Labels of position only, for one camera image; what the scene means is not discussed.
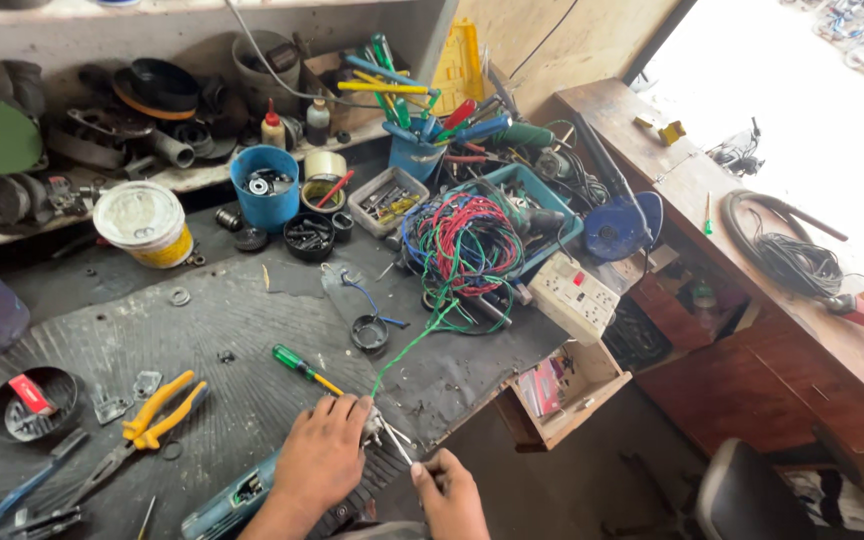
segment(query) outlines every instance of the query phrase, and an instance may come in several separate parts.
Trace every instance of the hand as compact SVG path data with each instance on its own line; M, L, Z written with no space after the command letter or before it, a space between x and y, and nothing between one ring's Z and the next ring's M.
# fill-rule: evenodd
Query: hand
M471 472L442 448L426 463L413 463L412 484L435 540L489 540L486 516Z
M325 396L298 413L275 463L274 482L239 539L305 538L319 518L359 481L366 454L359 448L373 399Z

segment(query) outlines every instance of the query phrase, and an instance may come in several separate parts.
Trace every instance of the yellow label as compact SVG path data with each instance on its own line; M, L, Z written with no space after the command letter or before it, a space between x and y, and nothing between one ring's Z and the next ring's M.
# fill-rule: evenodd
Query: yellow label
M170 245L158 250L148 252L132 252L132 256L149 266L166 267L175 264L189 252L192 246L192 233L188 225L182 226L182 233Z

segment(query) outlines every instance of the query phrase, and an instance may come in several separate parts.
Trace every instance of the blue wire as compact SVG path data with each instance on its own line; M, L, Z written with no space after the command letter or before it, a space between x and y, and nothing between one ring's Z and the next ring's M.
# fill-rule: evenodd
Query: blue wire
M370 296L369 291L367 291L365 287L356 283L355 281L349 281L349 278L346 276L347 274L349 274L349 270L342 270L342 283L347 286L352 286L355 289L359 289L360 291L365 293L366 298L368 299L368 303L372 304L372 309L375 310L375 314L378 315L378 306L376 306L376 303L373 301L372 296ZM396 325L402 328L409 326L402 321L397 321L396 319L390 319L388 317L379 317L379 319L389 323L390 325Z

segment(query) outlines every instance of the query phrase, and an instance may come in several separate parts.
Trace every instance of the workbench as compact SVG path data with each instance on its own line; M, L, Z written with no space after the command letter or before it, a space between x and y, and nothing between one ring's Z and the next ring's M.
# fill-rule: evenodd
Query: workbench
M344 152L349 167L357 171L352 190L386 167L388 145L384 139ZM207 381L211 389L203 405L171 432L170 438L182 445L181 456L166 461L155 452L134 454L85 499L86 522L69 537L135 535L153 496L157 502L148 536L179 537L180 523L189 513L280 448L296 415L314 407L326 391L276 362L270 353L276 343L306 358L343 391L365 395L378 370L425 329L429 313L420 304L418 278L392 269L376 281L393 254L364 228L356 226L352 240L337 245L324 268L294 259L280 238L273 238L264 251L241 253L213 220L217 202L235 206L231 187L209 190L194 200L182 199L189 229L208 261L203 267L155 270L140 266L124 251L91 247L4 273L6 283L30 307L32 326L19 343L0 354L0 385L30 367L54 365L82 377L88 388L99 384L114 396L131 394L142 370L161 372L164 384L191 369L194 381ZM79 234L90 233L87 224L81 227ZM20 246L8 251L2 247L0 260L20 251ZM579 247L572 251L578 253ZM404 329L390 325L390 341L381 353L357 350L344 320L346 312L371 311L365 295L344 287L339 302L351 304L337 308L322 285L324 272L344 268L353 276L361 274L360 285L381 313L411 323ZM619 294L631 283L612 266L590 272ZM175 287L191 293L186 305L176 307L167 300ZM412 439L414 448L406 450L413 459L431 452L507 390L506 380L568 339L534 307L515 305L510 317L509 330L485 336L430 333L384 375L376 404ZM224 350L236 359L220 363L217 354ZM612 384L595 386L598 395L614 394L629 375L611 378ZM131 419L140 407L141 401L123 419ZM100 426L90 405L79 419L90 439L25 506L38 512L59 508L121 441L121 420ZM362 483L322 517L311 537L330 534L407 470L391 441L384 440L381 448L368 447ZM0 440L0 500L42 468L49 450ZM11 515L3 522L10 520Z
M687 137L665 146L654 129L636 125L638 115L661 114L620 80L599 80L556 96L597 132L633 191L658 193L666 229L678 228L761 305L749 327L635 373L642 389L710 456L730 437L768 453L809 447L818 433L828 435L822 446L861 466L864 326L830 315L750 263L721 226L718 203L741 183ZM717 224L712 235L703 232L707 193ZM745 207L740 210L737 219L750 237L758 222ZM758 215L764 232L794 236L771 211L760 208ZM863 272L848 246L820 232L813 240L834 251L845 272ZM843 285L843 292L863 289L857 277Z

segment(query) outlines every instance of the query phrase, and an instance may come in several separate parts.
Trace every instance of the white bucket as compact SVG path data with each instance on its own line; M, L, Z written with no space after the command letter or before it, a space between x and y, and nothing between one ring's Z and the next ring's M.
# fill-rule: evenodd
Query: white bucket
M102 195L92 214L99 235L150 268L172 268L192 253L186 212L168 189L127 181Z

